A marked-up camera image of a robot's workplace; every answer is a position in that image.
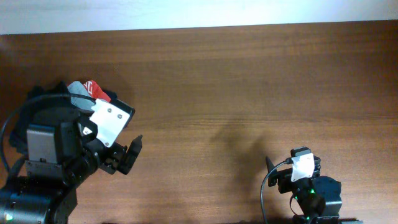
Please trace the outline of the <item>black Nike t-shirt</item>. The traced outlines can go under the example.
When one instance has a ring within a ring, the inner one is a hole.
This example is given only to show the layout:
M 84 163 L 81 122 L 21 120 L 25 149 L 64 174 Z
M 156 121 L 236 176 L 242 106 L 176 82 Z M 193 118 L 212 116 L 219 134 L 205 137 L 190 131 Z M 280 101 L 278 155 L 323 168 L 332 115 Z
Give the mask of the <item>black Nike t-shirt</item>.
M 41 86 L 35 86 L 28 92 L 27 100 L 31 100 L 41 95 L 51 94 L 69 94 L 67 85 L 64 82 L 59 82 L 55 87 L 48 90 L 45 90 Z M 19 113 L 19 119 L 9 138 L 9 144 L 16 148 L 18 153 L 28 154 L 26 131 L 29 124 L 32 122 L 34 115 L 41 110 L 53 107 L 76 108 L 76 106 L 72 105 L 69 98 L 51 98 L 30 105 Z

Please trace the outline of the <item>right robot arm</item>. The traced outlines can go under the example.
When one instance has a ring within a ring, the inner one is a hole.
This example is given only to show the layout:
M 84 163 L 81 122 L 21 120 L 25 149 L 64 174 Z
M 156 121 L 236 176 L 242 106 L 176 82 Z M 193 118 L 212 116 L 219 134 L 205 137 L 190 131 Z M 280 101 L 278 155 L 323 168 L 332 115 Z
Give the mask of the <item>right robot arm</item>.
M 301 224 L 345 224 L 362 223 L 355 218 L 340 218 L 342 207 L 341 182 L 321 176 L 321 159 L 306 146 L 290 150 L 290 157 L 273 164 L 266 157 L 267 174 L 260 189 L 262 217 L 268 222 L 264 205 L 264 187 L 278 186 L 280 194 L 290 192 L 289 202 L 296 201 L 302 214 L 294 213 L 293 223 Z

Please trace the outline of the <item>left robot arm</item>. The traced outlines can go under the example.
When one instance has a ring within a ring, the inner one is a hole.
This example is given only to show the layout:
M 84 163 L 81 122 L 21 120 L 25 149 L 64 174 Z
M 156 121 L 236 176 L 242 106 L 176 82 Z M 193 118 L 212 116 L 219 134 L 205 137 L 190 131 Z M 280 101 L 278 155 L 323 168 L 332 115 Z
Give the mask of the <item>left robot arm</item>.
M 142 149 L 103 144 L 80 126 L 99 128 L 78 109 L 49 108 L 27 128 L 28 154 L 9 172 L 1 189 L 1 223 L 68 223 L 77 205 L 77 188 L 98 169 L 128 174 Z

